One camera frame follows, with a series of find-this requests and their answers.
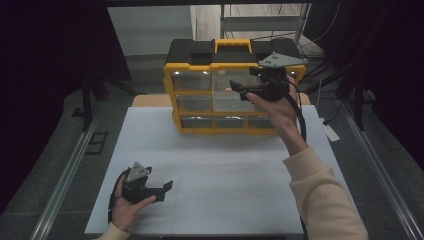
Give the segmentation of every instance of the wall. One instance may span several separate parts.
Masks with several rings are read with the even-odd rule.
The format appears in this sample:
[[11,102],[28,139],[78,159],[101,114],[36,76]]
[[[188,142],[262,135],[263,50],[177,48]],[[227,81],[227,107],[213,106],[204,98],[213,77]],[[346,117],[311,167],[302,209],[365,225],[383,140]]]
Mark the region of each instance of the wall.
[[167,54],[176,38],[193,38],[190,6],[108,8],[125,56]]

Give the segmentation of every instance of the hand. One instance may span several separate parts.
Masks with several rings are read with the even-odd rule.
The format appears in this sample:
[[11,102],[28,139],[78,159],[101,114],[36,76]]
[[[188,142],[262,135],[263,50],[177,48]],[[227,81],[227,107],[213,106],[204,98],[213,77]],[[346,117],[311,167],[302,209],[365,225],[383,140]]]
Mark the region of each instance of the hand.
[[[287,76],[287,78],[293,84],[295,83],[292,77]],[[292,84],[290,84],[289,88],[290,95],[297,103],[298,96],[296,88]],[[287,99],[284,98],[277,102],[268,102],[253,93],[247,93],[246,97],[250,102],[261,107],[268,113],[272,126],[277,130],[278,135],[284,141],[290,156],[308,148],[308,145],[303,141],[297,129],[296,112]]]
[[115,206],[113,207],[112,223],[120,230],[128,232],[128,229],[134,223],[141,209],[152,204],[156,200],[156,196],[148,197],[137,204],[128,202],[123,197],[121,197],[125,178],[126,176],[122,176],[115,191],[116,200]]

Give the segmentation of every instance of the gray floor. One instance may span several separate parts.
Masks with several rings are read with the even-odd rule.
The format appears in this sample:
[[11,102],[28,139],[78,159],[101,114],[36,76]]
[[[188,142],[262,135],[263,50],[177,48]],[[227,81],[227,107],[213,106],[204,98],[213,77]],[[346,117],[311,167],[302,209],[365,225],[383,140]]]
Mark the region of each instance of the gray floor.
[[[127,60],[133,77],[133,82],[126,83],[128,86],[147,94],[165,92],[162,83],[164,56],[133,56]],[[315,62],[309,63],[308,69],[315,65]],[[331,70],[324,72],[323,75],[330,73]],[[302,80],[300,89],[318,83],[321,76]],[[331,118],[339,106],[339,101],[334,95],[337,84],[338,82],[334,82],[309,96],[316,105],[319,95],[318,113],[326,119]],[[127,108],[131,106],[133,100],[133,96],[123,90],[108,83],[105,85],[110,95],[102,103],[103,110],[98,116],[99,122],[94,131],[108,133],[105,146],[98,155],[83,156],[47,239],[90,239],[84,235],[85,226],[111,159]],[[351,102],[345,100],[344,104],[349,106]],[[0,217],[0,239],[28,239],[33,233],[81,136],[83,120],[72,117],[74,109],[81,107],[80,91],[66,99],[63,116],[49,144]],[[359,214],[369,231],[370,239],[408,239],[348,124],[347,114],[343,109],[340,110],[339,115],[330,123],[341,138],[338,143],[332,144],[332,148]],[[424,229],[424,173],[379,122],[371,110],[371,105],[364,106],[363,121],[372,146],[414,213],[420,228]],[[87,151],[97,150],[96,145],[87,148]]]

